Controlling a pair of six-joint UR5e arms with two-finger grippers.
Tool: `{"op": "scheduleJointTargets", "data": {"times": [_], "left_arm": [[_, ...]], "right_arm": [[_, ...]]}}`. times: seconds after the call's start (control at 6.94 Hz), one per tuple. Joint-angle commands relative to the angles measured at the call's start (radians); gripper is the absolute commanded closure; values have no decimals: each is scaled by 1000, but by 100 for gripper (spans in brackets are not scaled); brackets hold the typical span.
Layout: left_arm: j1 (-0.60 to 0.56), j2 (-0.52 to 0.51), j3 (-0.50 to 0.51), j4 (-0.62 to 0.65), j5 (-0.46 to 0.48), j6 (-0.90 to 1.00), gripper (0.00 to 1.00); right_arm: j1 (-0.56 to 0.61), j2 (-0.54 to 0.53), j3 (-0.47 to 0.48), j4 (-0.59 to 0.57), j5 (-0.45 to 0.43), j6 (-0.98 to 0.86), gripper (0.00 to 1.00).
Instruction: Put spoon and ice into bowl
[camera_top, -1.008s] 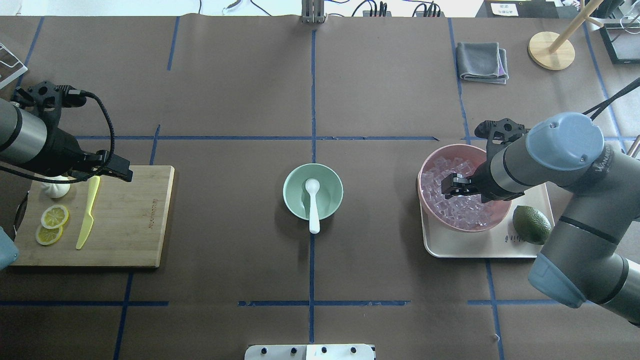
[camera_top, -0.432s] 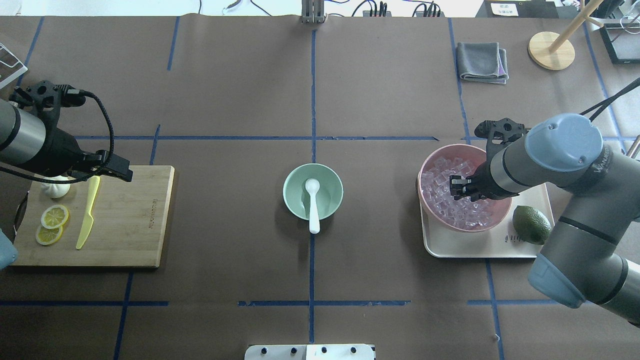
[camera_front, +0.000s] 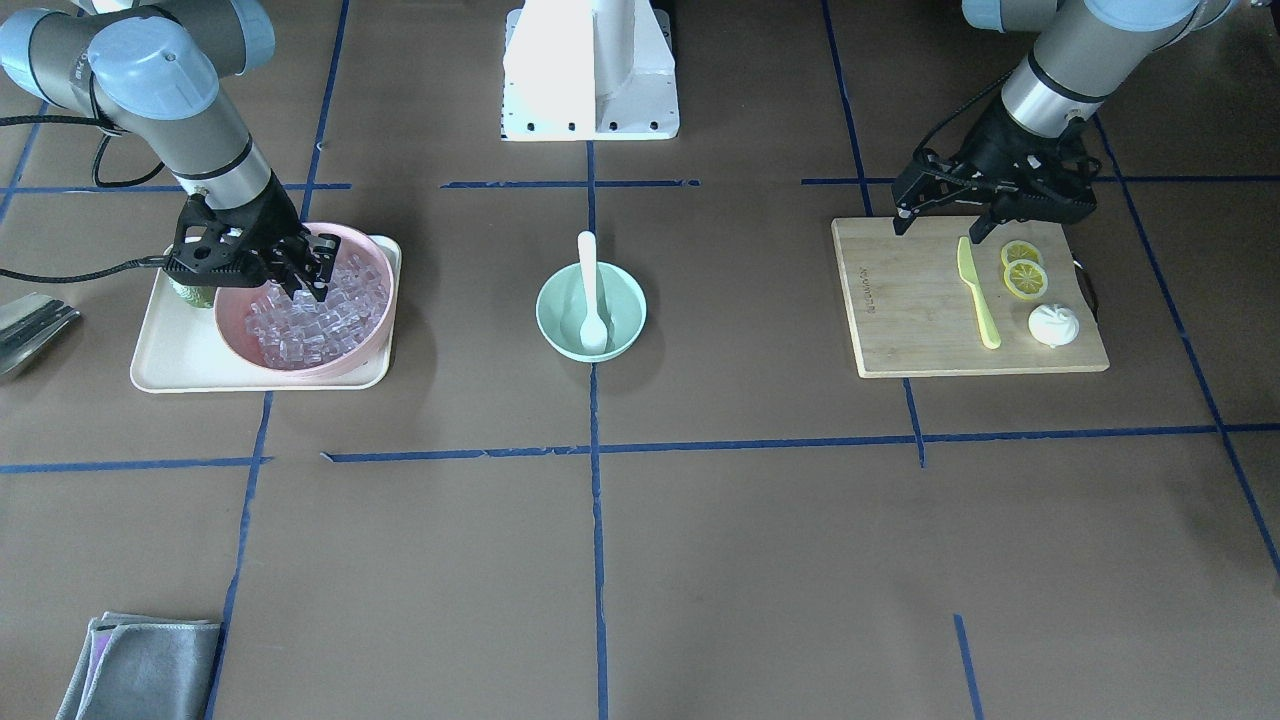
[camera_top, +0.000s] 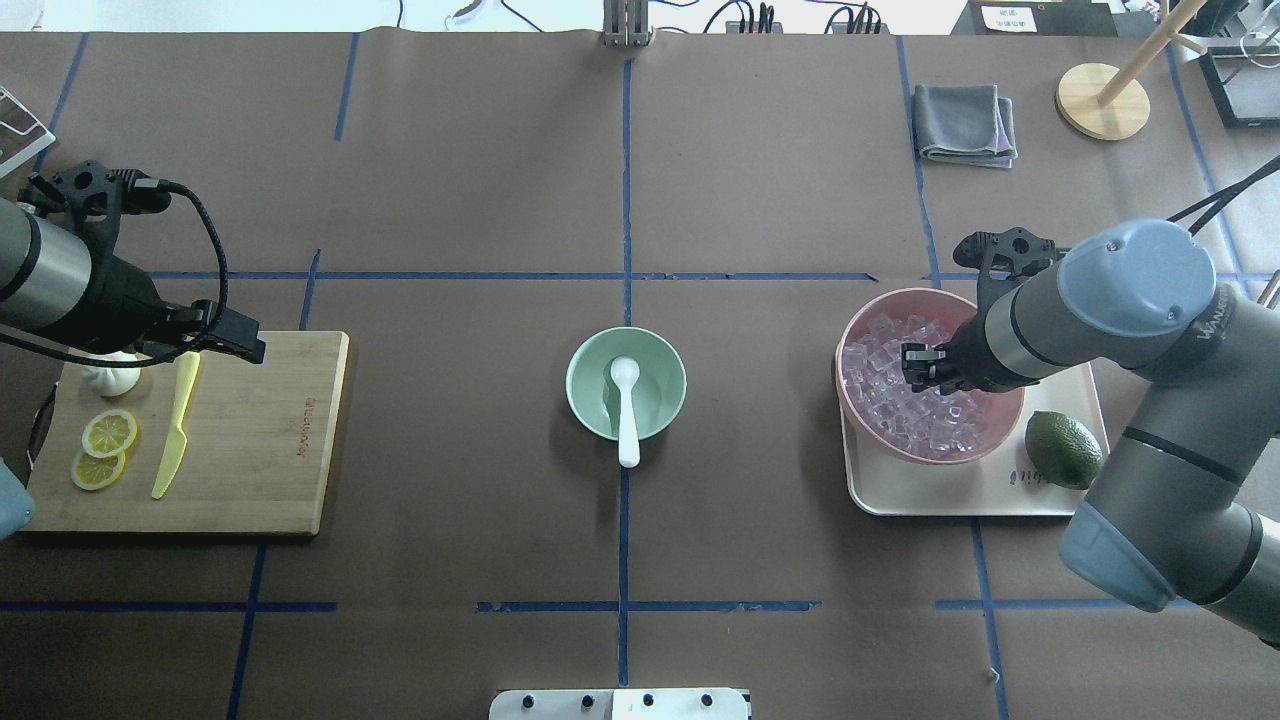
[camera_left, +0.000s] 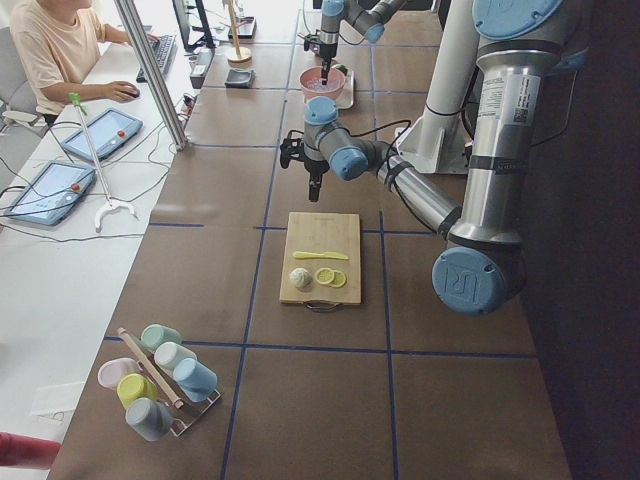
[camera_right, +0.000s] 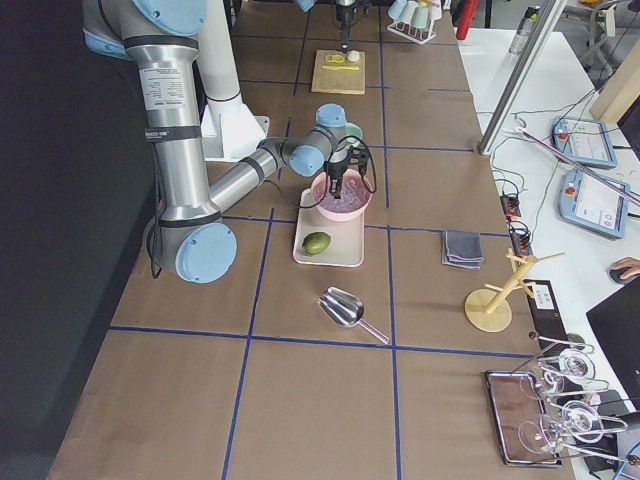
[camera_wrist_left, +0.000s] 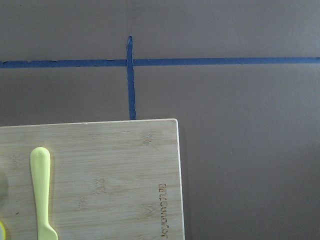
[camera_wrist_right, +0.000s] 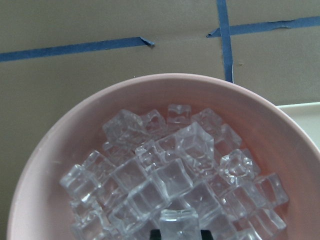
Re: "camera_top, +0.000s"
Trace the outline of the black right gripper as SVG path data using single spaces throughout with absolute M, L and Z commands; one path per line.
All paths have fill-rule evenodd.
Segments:
M 914 395 L 937 388 L 940 395 L 974 391 L 977 387 L 963 378 L 948 359 L 945 346 L 904 342 L 901 345 L 901 370 L 904 380 Z

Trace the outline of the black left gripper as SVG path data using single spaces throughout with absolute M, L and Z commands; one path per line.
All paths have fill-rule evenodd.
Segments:
M 268 345 L 259 331 L 253 318 L 205 299 L 166 307 L 140 337 L 140 352 L 169 363 L 182 354 L 207 350 L 262 364 Z

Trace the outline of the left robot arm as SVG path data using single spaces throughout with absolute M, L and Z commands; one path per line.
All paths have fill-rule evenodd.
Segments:
M 218 260 L 219 296 L 179 306 L 163 300 L 150 275 L 114 254 L 110 238 L 91 240 L 3 201 L 3 342 L 82 366 L 132 369 L 214 351 L 261 364 L 268 343 L 259 323 L 227 306 L 227 258 L 204 205 L 192 202 Z

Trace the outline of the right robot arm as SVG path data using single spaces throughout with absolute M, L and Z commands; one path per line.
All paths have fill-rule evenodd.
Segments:
M 1130 606 L 1184 598 L 1279 639 L 1277 523 L 1236 498 L 1277 438 L 1277 311 L 1219 281 L 1164 219 L 1061 250 L 1019 228 L 977 232 L 954 260 L 978 307 L 938 346 L 908 343 L 915 392 L 1005 393 L 1103 357 L 1148 384 L 1068 524 L 1062 562 Z

